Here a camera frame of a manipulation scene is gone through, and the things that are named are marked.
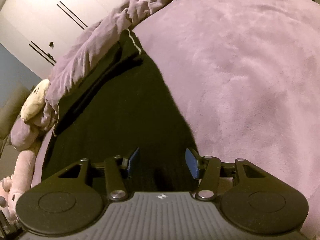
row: purple blanket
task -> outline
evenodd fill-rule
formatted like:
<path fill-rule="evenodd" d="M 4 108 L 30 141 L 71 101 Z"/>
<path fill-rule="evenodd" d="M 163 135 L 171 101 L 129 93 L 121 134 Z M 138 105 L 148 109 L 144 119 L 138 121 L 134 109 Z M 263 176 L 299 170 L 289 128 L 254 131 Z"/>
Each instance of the purple blanket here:
<path fill-rule="evenodd" d="M 123 28 L 170 0 L 147 13 L 144 6 L 154 0 L 126 1 L 126 9 L 84 32 L 58 61 L 44 112 L 31 124 L 15 124 L 15 146 L 26 147 L 52 126 L 60 97 L 76 88 Z M 130 7 L 139 20 L 135 13 L 118 18 Z M 134 32 L 162 72 L 201 155 L 248 159 L 301 191 L 310 205 L 302 232 L 320 236 L 320 5 L 174 0 Z"/>

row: textured grip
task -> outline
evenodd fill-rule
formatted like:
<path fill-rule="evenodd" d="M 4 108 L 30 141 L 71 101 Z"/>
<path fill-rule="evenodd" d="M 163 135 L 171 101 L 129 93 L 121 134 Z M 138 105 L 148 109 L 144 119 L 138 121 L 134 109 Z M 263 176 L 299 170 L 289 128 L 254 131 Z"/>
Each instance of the textured grip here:
<path fill-rule="evenodd" d="M 21 240 L 49 237 L 25 233 Z M 189 192 L 147 193 L 108 206 L 90 228 L 55 240 L 306 240 L 299 232 L 282 236 L 251 235 L 225 221 L 211 202 L 192 198 Z"/>

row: black fabric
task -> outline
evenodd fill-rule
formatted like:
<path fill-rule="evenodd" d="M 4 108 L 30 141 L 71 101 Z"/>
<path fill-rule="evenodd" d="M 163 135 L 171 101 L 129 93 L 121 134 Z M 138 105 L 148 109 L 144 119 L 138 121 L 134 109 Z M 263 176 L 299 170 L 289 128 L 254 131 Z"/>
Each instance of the black fabric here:
<path fill-rule="evenodd" d="M 196 149 L 192 133 L 156 64 L 139 55 L 127 30 L 59 109 L 42 180 L 81 158 L 103 162 L 140 147 L 140 163 L 125 181 L 130 192 L 196 187 L 185 163 L 185 149 Z"/>

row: white plush toy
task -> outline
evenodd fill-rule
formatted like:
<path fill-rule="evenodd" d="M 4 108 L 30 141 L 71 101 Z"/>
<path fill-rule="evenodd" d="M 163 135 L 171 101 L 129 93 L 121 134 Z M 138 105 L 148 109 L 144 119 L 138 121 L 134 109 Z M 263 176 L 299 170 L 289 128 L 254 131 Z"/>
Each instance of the white plush toy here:
<path fill-rule="evenodd" d="M 36 88 L 31 92 L 27 100 L 22 106 L 20 116 L 24 122 L 35 117 L 45 105 L 45 95 L 49 88 L 49 79 L 42 80 Z"/>

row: metal rivet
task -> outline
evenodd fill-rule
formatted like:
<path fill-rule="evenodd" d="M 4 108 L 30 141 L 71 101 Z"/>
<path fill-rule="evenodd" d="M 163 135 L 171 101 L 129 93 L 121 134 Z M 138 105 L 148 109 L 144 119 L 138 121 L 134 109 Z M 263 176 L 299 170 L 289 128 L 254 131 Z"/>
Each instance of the metal rivet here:
<path fill-rule="evenodd" d="M 125 192 L 123 190 L 114 190 L 110 193 L 112 198 L 123 198 L 125 196 Z"/>
<path fill-rule="evenodd" d="M 211 191 L 211 190 L 207 190 L 207 189 L 204 189 L 204 190 L 200 190 L 198 192 L 198 195 L 200 198 L 211 198 L 214 196 L 214 193 Z"/>

